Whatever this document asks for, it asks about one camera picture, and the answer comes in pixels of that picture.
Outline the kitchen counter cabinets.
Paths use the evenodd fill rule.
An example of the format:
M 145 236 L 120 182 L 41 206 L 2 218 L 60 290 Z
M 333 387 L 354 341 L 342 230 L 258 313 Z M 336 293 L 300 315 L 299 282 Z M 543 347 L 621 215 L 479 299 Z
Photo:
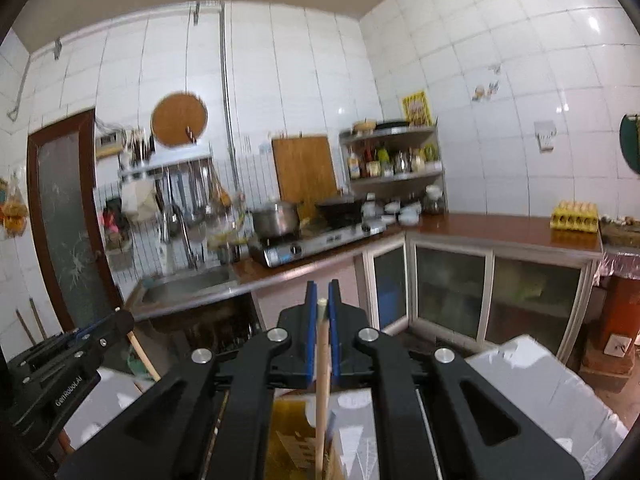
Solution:
M 250 296 L 270 327 L 306 281 L 337 278 L 343 297 L 387 333 L 472 352 L 527 335 L 566 360 L 602 256 L 596 234 L 552 230 L 545 218 L 444 214 L 274 269 L 247 258 L 230 264 L 238 276 L 230 289 L 130 312 L 145 321 Z

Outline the corner shelf with condiments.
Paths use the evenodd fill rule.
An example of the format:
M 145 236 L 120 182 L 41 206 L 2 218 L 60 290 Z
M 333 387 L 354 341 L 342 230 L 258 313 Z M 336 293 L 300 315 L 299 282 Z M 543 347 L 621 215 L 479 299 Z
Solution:
M 438 125 L 381 122 L 369 131 L 340 132 L 344 189 L 379 200 L 423 200 L 431 188 L 445 188 Z

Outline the hanging utensil rack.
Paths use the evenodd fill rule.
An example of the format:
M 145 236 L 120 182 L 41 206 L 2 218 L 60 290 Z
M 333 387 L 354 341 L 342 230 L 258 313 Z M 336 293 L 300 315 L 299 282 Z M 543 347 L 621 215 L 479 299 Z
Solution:
M 168 220 L 170 236 L 182 228 L 214 228 L 233 200 L 222 185 L 212 153 L 197 148 L 168 152 L 118 170 L 122 212 L 134 223 Z

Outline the yellow wall poster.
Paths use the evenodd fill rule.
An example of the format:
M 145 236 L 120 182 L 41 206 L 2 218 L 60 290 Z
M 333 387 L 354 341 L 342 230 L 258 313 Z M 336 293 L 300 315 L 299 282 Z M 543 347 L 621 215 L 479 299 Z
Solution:
M 410 126 L 431 126 L 434 124 L 430 104 L 424 90 L 414 92 L 401 99 L 405 121 Z

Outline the steel sink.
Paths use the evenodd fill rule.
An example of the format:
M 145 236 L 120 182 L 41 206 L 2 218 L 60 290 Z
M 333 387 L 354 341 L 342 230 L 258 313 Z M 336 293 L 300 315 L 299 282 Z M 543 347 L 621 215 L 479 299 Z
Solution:
M 231 266 L 210 266 L 171 275 L 155 274 L 142 278 L 126 301 L 129 311 L 180 304 L 196 296 L 223 292 L 238 284 Z

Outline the dark wooden door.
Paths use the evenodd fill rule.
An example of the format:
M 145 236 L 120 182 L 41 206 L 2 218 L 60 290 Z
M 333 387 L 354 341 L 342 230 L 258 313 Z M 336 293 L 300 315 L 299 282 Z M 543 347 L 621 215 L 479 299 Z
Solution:
M 30 134 L 26 181 L 32 239 L 63 330 L 102 320 L 122 305 L 107 263 L 93 190 L 96 111 Z

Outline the gas stove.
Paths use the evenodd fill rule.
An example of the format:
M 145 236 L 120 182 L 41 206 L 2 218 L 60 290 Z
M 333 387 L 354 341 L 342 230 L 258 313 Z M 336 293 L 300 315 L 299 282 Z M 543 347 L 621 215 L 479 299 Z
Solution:
M 371 219 L 341 229 L 300 234 L 292 240 L 277 240 L 274 243 L 255 240 L 248 245 L 248 250 L 255 261 L 265 268 L 274 269 L 382 234 L 386 228 L 381 219 Z

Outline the black wok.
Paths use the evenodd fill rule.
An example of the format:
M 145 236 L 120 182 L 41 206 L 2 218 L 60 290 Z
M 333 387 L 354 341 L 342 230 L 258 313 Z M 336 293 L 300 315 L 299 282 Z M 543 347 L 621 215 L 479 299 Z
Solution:
M 316 203 L 316 208 L 332 229 L 354 226 L 362 220 L 362 205 L 366 199 L 357 195 L 337 195 Z

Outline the green round wall board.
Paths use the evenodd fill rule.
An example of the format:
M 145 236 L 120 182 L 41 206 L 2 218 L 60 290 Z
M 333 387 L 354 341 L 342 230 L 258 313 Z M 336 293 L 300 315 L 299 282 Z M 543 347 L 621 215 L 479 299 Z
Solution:
M 640 119 L 638 114 L 624 115 L 620 121 L 620 151 L 628 167 L 640 174 Z

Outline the white wall switch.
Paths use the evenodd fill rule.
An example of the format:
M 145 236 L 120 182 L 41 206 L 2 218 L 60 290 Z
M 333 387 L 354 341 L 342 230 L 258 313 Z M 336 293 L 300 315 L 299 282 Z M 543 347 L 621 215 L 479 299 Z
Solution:
M 558 134 L 554 122 L 534 122 L 535 136 L 541 153 L 554 150 L 554 139 Z

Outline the steel cooking pot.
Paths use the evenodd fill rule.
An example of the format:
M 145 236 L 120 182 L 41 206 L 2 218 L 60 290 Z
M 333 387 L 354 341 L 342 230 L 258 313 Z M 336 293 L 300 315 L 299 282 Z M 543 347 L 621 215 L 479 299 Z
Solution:
M 300 220 L 296 203 L 273 200 L 252 209 L 250 215 L 258 238 L 288 236 L 299 230 Z

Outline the wooden cutting board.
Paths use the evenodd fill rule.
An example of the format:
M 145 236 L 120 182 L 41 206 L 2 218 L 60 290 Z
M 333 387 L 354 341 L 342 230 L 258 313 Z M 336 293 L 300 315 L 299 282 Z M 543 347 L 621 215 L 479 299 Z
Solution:
M 314 206 L 337 194 L 327 136 L 287 136 L 271 140 L 282 200 Z

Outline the round woven lid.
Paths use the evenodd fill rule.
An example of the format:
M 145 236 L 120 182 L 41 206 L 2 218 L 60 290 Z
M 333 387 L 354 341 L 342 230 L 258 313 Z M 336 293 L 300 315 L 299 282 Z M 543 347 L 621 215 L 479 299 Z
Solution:
M 168 94 L 152 111 L 151 131 L 165 148 L 197 144 L 208 121 L 204 102 L 190 92 Z

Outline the yellow egg tray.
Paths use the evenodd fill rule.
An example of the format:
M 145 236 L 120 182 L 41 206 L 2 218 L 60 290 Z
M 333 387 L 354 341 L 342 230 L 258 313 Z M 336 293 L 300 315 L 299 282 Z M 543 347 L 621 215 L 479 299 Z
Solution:
M 596 204 L 561 200 L 552 211 L 550 228 L 558 231 L 597 233 L 599 221 Z

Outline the wooden chopstick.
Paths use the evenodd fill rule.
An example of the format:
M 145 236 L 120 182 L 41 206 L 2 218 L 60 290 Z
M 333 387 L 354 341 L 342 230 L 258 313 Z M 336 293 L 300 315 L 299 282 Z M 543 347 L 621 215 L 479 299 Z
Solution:
M 134 348 L 134 352 L 136 352 L 136 355 L 138 359 L 141 361 L 141 363 L 143 364 L 145 370 L 148 372 L 148 374 L 151 376 L 154 382 L 159 382 L 160 374 L 157 373 L 156 368 L 154 367 L 153 363 L 144 352 L 142 345 L 138 341 L 138 338 L 136 337 L 134 332 L 129 332 L 127 336 L 131 344 L 131 347 Z
M 328 300 L 318 300 L 317 350 L 316 350 L 316 478 L 322 478 L 328 404 L 331 388 L 331 348 Z

